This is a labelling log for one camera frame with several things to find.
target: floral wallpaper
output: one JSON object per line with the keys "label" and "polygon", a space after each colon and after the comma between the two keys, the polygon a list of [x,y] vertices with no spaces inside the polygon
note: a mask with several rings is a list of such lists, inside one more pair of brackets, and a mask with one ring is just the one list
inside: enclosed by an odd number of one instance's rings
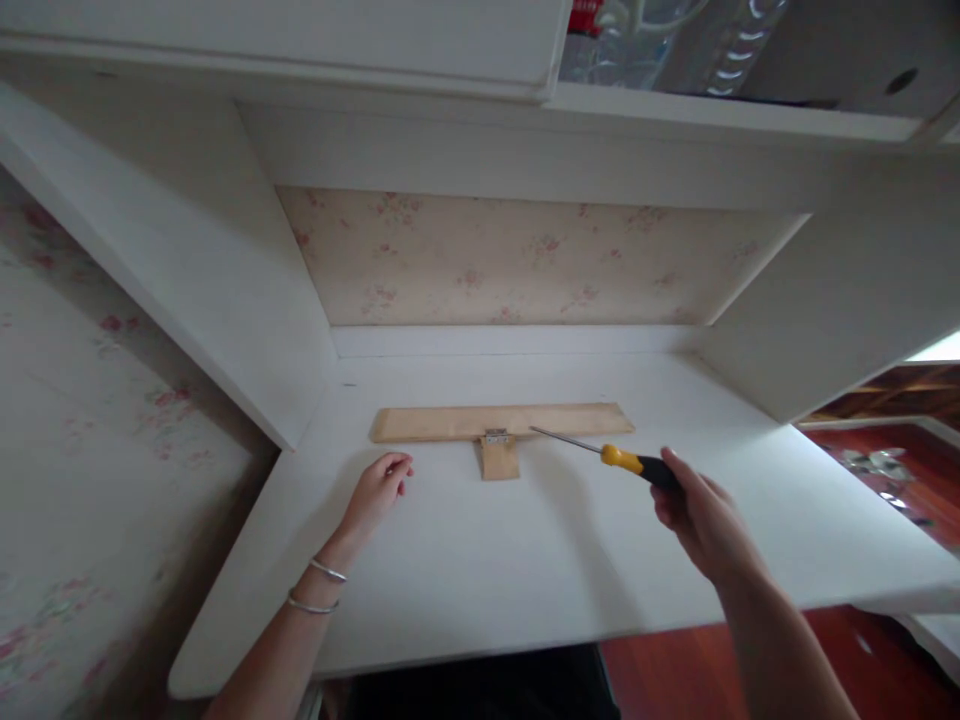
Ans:
{"label": "floral wallpaper", "polygon": [[277,188],[334,325],[711,321],[783,216]]}
{"label": "floral wallpaper", "polygon": [[0,371],[0,717],[99,717],[275,448],[2,169]]}

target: hand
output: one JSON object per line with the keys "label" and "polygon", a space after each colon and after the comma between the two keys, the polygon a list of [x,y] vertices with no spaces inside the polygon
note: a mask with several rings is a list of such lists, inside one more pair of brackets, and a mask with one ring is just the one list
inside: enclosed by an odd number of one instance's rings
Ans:
{"label": "hand", "polygon": [[345,547],[348,557],[358,552],[373,535],[373,531],[386,517],[397,498],[406,492],[404,478],[412,476],[413,458],[406,453],[387,453],[364,470],[340,525],[320,555],[329,554],[330,546]]}
{"label": "hand", "polygon": [[660,452],[683,496],[650,487],[657,518],[677,534],[690,560],[715,586],[768,577],[768,570],[727,491],[670,448]]}

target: small wooden piece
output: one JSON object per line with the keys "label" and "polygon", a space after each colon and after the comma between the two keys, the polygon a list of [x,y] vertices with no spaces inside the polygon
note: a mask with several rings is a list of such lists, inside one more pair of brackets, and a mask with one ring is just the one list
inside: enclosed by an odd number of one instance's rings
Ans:
{"label": "small wooden piece", "polygon": [[517,439],[500,430],[480,438],[480,456],[484,480],[516,480],[520,477]]}
{"label": "small wooden piece", "polygon": [[617,403],[498,405],[441,408],[383,408],[377,414],[375,443],[476,440],[490,428],[514,437],[533,437],[531,425],[564,435],[632,433]]}

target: screwdriver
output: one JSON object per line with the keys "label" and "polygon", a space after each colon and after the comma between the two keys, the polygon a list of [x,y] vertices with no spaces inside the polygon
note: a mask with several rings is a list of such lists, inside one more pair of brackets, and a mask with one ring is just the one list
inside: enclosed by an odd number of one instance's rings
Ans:
{"label": "screwdriver", "polygon": [[552,433],[549,430],[544,430],[543,428],[538,428],[533,425],[530,426],[530,429],[538,433],[543,433],[544,435],[549,435],[557,440],[563,440],[564,442],[582,447],[584,450],[592,450],[600,455],[600,461],[606,465],[622,467],[634,475],[639,475],[651,485],[661,490],[667,492],[683,492],[680,483],[677,481],[677,476],[673,474],[673,470],[668,468],[667,464],[660,458],[634,455],[633,453],[624,452],[616,445],[604,445],[601,450],[598,447],[587,445],[566,435]]}

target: shelf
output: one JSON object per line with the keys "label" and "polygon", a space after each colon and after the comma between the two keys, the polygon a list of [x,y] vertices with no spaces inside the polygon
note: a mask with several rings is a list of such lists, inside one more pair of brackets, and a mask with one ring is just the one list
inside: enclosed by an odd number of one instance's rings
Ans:
{"label": "shelf", "polygon": [[670,126],[678,139],[768,144],[896,145],[923,126],[921,118],[687,97],[561,82],[547,110],[630,120],[635,130]]}

